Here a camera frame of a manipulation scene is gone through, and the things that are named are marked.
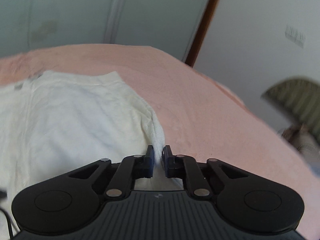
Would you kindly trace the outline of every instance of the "pink bed sheet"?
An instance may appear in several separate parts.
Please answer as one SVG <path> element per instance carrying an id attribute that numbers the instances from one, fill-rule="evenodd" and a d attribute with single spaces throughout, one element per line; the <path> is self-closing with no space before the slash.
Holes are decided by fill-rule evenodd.
<path id="1" fill-rule="evenodd" d="M 0 84 L 45 70 L 117 71 L 155 110 L 173 154 L 214 157 L 296 190 L 305 202 L 298 231 L 320 238 L 320 180 L 296 152 L 213 80 L 151 47 L 109 44 L 41 49 L 0 60 Z"/>

